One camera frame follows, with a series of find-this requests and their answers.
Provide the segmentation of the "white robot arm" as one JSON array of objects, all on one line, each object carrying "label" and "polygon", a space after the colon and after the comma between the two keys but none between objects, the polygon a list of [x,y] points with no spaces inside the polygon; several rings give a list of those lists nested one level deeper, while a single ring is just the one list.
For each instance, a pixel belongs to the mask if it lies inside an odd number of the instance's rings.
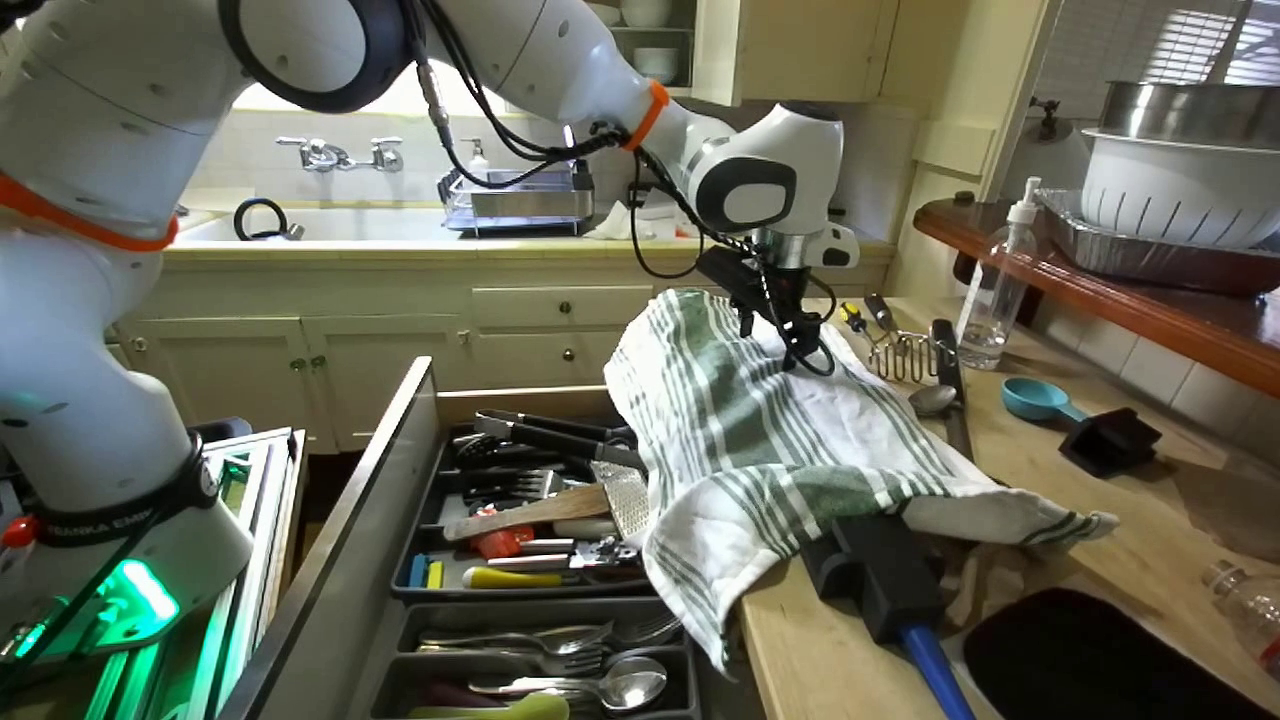
[{"label": "white robot arm", "polygon": [[467,92],[623,147],[715,235],[712,280],[793,362],[822,349],[807,269],[847,255],[830,221],[846,129],[775,104],[733,129],[638,70],[584,0],[4,0],[0,188],[9,230],[159,250],[244,88],[359,110],[398,79]]}]

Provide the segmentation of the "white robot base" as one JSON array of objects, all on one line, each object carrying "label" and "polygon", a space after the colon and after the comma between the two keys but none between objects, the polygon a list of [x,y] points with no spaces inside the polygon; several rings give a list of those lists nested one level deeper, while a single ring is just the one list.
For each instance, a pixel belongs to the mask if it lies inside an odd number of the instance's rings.
[{"label": "white robot base", "polygon": [[159,269],[64,235],[0,244],[0,439],[35,519],[4,567],[9,668],[157,640],[252,555],[173,390],[103,344]]}]

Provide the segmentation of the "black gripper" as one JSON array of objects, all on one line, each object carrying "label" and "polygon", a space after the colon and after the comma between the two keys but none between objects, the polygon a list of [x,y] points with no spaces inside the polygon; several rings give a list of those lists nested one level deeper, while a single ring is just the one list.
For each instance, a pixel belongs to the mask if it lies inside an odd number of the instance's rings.
[{"label": "black gripper", "polygon": [[813,374],[831,374],[838,354],[817,323],[795,323],[817,269],[851,269],[862,238],[847,227],[822,227],[807,235],[752,230],[708,249],[697,269],[721,284],[737,305],[759,310],[790,349],[790,362]]}]

